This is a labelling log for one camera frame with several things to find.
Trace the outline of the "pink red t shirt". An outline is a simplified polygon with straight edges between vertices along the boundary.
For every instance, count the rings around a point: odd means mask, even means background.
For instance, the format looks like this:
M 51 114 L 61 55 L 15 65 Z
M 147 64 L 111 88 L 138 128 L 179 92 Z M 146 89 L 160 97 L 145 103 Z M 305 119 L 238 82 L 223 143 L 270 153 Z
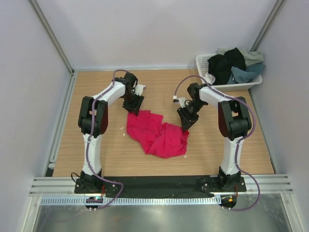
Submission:
M 150 110 L 140 110 L 138 115 L 128 113 L 126 132 L 147 155 L 168 159 L 186 154 L 189 132 L 163 122 L 162 115 Z

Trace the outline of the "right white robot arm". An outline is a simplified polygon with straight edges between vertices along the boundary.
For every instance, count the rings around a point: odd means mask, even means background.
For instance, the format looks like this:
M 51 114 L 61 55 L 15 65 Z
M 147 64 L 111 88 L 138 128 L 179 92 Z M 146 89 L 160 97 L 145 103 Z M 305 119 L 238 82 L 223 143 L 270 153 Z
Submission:
M 183 131 L 198 121 L 198 112 L 203 106 L 210 104 L 217 109 L 219 131 L 225 139 L 224 156 L 219 167 L 217 184 L 222 191 L 230 191 L 240 182 L 239 160 L 243 142 L 255 129 L 250 117 L 252 111 L 243 97 L 226 95 L 206 83 L 202 85 L 192 83 L 187 92 L 191 100 L 179 98 L 176 94 L 173 96 L 173 101 L 180 105 L 177 113 Z

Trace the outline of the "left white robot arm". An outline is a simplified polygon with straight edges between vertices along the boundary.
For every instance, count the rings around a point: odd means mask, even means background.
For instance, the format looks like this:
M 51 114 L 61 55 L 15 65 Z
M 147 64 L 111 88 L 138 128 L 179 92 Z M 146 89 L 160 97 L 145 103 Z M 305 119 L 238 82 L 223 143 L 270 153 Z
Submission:
M 99 94 L 82 99 L 78 127 L 84 139 L 84 165 L 75 181 L 75 193 L 98 193 L 105 183 L 115 182 L 102 177 L 100 150 L 103 135 L 108 127 L 108 109 L 119 98 L 129 113 L 139 114 L 146 86 L 138 78 L 126 72 L 124 77 L 113 77 L 110 84 Z

